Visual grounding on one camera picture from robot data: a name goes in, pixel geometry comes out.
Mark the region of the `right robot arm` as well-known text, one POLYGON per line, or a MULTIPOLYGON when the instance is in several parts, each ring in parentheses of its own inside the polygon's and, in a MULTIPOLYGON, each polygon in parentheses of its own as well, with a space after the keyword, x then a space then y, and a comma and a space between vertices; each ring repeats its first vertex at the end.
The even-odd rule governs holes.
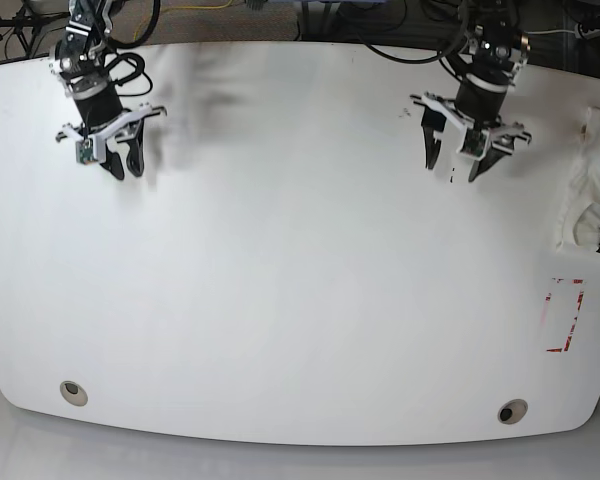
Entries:
POLYGON ((154 1, 145 31, 131 42, 112 37, 112 16, 122 1, 71 1, 62 39, 50 52, 50 70, 72 99, 81 123, 64 124, 56 142, 74 142, 76 162, 99 165, 115 179, 144 174, 144 127, 148 118, 165 115, 163 106, 143 103, 127 108, 118 89, 147 78, 145 60, 133 50, 143 45, 157 26, 161 3, 154 1))

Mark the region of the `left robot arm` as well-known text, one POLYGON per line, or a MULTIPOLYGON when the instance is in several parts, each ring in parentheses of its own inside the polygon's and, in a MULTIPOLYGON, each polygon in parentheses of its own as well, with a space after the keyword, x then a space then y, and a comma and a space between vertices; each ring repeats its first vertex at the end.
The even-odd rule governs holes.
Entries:
POLYGON ((498 1, 488 1, 484 8, 462 1, 456 16, 460 21, 457 33, 428 58, 399 58, 368 42, 363 45, 384 59, 404 65, 437 61, 459 82, 453 98, 424 92, 411 100, 423 109, 425 168, 436 166, 442 134, 451 125, 461 135, 457 154, 472 162, 468 177, 472 183, 513 155, 518 141, 528 144, 532 140, 524 124, 507 123, 501 116, 504 100, 527 64, 531 47, 528 35, 507 19, 498 1))

